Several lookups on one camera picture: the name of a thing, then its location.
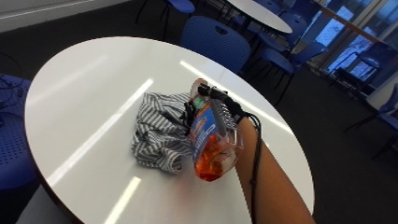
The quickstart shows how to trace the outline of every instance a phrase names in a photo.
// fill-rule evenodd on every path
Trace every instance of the wire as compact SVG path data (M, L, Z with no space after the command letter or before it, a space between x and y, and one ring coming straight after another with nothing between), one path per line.
M247 112L248 118L252 120L257 130L257 143L256 143L256 155L253 161L253 172L252 172L252 223L256 224L256 187L257 187L257 174L261 159L261 122L255 114Z
M3 79L3 76L4 75L0 75L0 80L8 85L7 87L0 87L0 90L10 90L10 89L15 89L18 87L20 87L26 81L26 72L24 72L24 69L23 69L23 66L22 64L16 61L16 59L8 55L6 52L0 51L0 54L4 55L15 64L16 64L16 67L22 73L22 80L20 82L16 84L16 85L11 85L4 79Z
M23 116L20 116L20 115L18 115L18 114L15 114L15 113L12 113L12 112L0 112L0 116L2 115L11 115L11 116L15 116L16 118L19 118L19 119L24 119L24 117Z

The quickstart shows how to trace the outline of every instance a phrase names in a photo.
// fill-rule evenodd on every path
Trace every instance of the wall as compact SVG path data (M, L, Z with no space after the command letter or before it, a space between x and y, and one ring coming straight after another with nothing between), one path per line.
M0 0L0 33L128 0Z

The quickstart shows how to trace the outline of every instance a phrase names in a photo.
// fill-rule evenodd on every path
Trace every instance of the table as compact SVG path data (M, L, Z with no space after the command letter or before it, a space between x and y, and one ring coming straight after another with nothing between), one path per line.
M290 34L292 27L279 16L261 4L252 0L225 0L225 2L247 17L241 29L247 29L251 21L268 26L272 30Z
M42 175L84 223L251 223L233 169L219 181L137 164L131 150L145 92L189 92L199 77L257 113L263 137L313 211L313 178L292 129L273 106L227 68L164 42L108 37L62 51L28 92L28 143Z

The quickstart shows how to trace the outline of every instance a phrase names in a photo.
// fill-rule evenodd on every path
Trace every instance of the orange liquid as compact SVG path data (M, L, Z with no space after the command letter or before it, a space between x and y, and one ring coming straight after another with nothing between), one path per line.
M225 173L221 161L212 161L221 151L223 148L219 144L217 137L212 135L196 163L197 176L205 181L213 181L221 178Z

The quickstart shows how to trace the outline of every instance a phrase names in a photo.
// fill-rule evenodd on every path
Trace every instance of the blue chair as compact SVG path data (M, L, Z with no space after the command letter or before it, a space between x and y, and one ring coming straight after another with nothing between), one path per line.
M136 23L139 22L139 18L141 16L144 7L147 5L148 0L144 0L137 17L136 17ZM161 19L165 13L165 22L164 22L164 30L163 30L163 38L161 40L165 39L165 33L167 33L167 26L168 26L168 22L169 22L169 15L171 15L171 6L181 13L188 14L189 18L192 16L192 13L195 13L196 11L196 6L193 5L193 3L189 0L164 0L165 2L165 7L163 9L163 13L161 13Z
M256 0L257 3L260 3L264 7L267 7L276 15L281 14L281 8L279 7L277 3L275 3L272 0ZM240 27L247 18L243 15L237 15L232 17L232 19L228 21L227 24L232 23L233 27ZM248 31L253 34L257 34L259 32L263 32L261 27L255 22L251 22L248 26Z
M352 128L360 128L364 124L370 122L374 119L382 120L392 129L394 129L396 134L393 137L388 140L385 146L381 148L381 150L377 152L377 154L373 156L373 159L376 159L394 144L394 142L398 139L398 119L390 114L396 110L396 105L398 103L398 83L394 85L394 89L392 92L392 95L384 105L381 105L377 113L372 115L370 117L361 119L358 122L356 122L349 128L345 129L344 132L350 130Z
M36 178L24 124L28 87L30 81L0 75L0 190L22 187Z
M308 24L312 24L313 17L321 10L321 5L313 0L296 0L292 7L287 7L283 14L298 15Z
M200 16L185 23L180 46L208 57L236 74L251 56L251 45L240 33L220 21Z
M261 57L256 60L253 65L256 65L261 60L268 62L268 64L263 67L263 69L257 72L257 74L253 75L253 77L248 80L248 82L251 82L253 78L260 73L263 73L263 71L268 68L269 65L276 67L277 71L281 70L283 74L280 80L277 81L277 84L275 85L275 89L280 86L285 76L289 77L289 80L285 85L284 91L275 103L275 105L279 105L301 65L305 64L313 57L316 57L317 55L325 52L328 52L328 48L325 47L325 45L322 45L318 42L312 42L312 44L309 44L297 54L292 54L289 58L285 58L275 49L265 49L261 53Z
M309 25L300 16L290 14L290 13L283 14L281 19L292 27L293 32L288 35L279 35L276 38L273 38L269 33L265 33L265 32L257 33L256 39L252 40L252 43L259 41L259 44L257 44L256 50L255 50L255 54L256 54L260 46L263 46L263 45L267 49L273 49L277 52L290 51L294 48ZM287 44L283 44L277 40L279 38L281 38L283 41L287 42Z

